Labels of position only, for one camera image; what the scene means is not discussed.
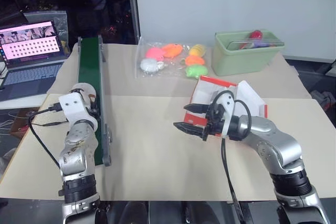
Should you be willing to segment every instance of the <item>white wall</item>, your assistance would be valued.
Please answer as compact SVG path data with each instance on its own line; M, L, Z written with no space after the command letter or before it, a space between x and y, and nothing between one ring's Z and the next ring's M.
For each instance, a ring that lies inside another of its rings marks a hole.
M288 58L332 62L335 0L138 0L141 35L152 41L214 43L217 31L265 28Z

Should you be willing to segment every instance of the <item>laptop screen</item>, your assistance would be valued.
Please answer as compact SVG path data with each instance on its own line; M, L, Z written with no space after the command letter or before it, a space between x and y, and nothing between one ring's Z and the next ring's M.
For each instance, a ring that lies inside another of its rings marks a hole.
M64 56L52 21L0 29L0 54L7 66L24 66Z

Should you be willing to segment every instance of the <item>beige table surface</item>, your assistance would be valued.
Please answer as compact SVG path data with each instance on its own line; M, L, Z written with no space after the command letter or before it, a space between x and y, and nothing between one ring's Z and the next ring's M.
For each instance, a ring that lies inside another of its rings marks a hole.
M49 95L43 108L57 102ZM102 200L231 200L220 157L220 139L207 142L173 126L189 98L106 96L112 128L112 166L96 167ZM313 99L265 99L269 118L302 146L306 171L320 197L336 197L336 129ZM62 112L37 116L36 123L64 120ZM57 157L68 125L35 126ZM275 200L269 174L257 154L227 140L230 176L239 200ZM57 167L28 132L0 183L0 197L59 199Z
M147 95L163 97L190 97L196 85L195 79L186 77L147 77L135 79L134 65L136 46L104 44L106 92L111 95ZM211 50L204 56L209 76L217 77L211 66ZM264 70L255 73L217 77L239 83L246 80L263 98L311 98L304 88L295 69L290 67L283 56L277 54ZM64 94L78 80L78 48L75 44L70 57L57 74L50 94Z

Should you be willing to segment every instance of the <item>green toy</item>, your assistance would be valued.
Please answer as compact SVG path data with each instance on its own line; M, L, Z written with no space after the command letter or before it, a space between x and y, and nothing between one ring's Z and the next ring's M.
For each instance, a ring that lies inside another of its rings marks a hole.
M194 77L198 79L200 76L205 76L208 74L208 69L203 65L191 65L185 69L185 74L187 77Z

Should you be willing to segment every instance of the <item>red and white box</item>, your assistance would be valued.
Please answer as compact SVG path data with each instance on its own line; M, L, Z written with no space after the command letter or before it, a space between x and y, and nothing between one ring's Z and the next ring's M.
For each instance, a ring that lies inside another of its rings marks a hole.
M224 90L232 91L235 100L244 101L251 112L251 116L267 118L267 104L246 81L235 84L207 76L200 76L190 103L211 104L216 95ZM236 103L233 115L247 115L247 112L240 103ZM205 113L195 114L190 111L185 113L184 122L186 123L205 126L206 121Z

